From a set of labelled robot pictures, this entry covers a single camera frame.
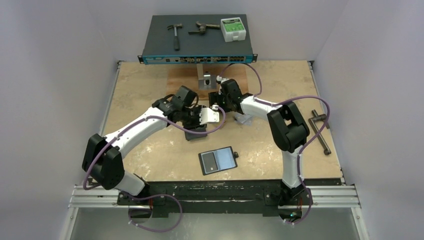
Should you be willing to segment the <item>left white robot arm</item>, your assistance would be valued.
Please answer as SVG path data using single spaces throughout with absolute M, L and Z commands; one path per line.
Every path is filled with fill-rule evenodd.
M 125 171 L 123 159 L 142 141 L 171 123 L 182 123 L 191 133 L 201 126 L 199 96 L 186 86 L 152 103 L 145 113 L 123 128 L 107 135 L 92 135 L 87 143 L 81 168 L 104 189 L 129 194 L 138 205 L 149 199 L 148 184 Z

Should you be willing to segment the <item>black VIP card stack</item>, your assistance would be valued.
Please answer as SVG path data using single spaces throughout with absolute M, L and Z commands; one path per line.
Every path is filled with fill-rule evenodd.
M 208 134 L 206 133 L 207 130 L 205 127 L 196 127 L 196 128 L 189 129 L 188 131 L 189 132 L 187 131 L 184 132 L 184 137 L 187 141 L 201 139 L 208 136 Z

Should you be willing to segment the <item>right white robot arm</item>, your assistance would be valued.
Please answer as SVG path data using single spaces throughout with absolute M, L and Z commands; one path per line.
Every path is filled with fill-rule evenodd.
M 282 189 L 280 196 L 288 204 L 300 198 L 303 186 L 301 149 L 307 143 L 310 130 L 293 101 L 277 104 L 243 94 L 236 80 L 217 77 L 219 90 L 209 93 L 209 104 L 218 105 L 225 112 L 235 112 L 268 122 L 275 145 L 282 152 Z

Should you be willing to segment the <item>single black VIP card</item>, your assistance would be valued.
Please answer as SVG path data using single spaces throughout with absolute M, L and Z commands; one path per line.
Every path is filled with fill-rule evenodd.
M 205 174 L 210 174 L 218 170 L 216 158 L 213 152 L 203 154 L 202 161 Z

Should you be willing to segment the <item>black card holder wallet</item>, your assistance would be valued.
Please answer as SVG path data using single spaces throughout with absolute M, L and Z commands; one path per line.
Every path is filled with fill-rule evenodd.
M 203 160 L 202 160 L 202 155 L 204 155 L 206 153 L 214 153 L 216 164 L 217 164 L 217 170 L 210 173 L 210 174 L 234 169 L 238 166 L 237 158 L 239 157 L 239 154 L 238 154 L 238 152 L 233 151 L 233 148 L 231 146 L 201 152 L 201 153 L 198 154 L 198 159 L 199 159 L 199 163 L 200 163 L 200 167 L 201 167 L 201 171 L 202 171 L 203 176 L 210 175 L 210 174 L 205 174 L 204 164 L 203 164 Z

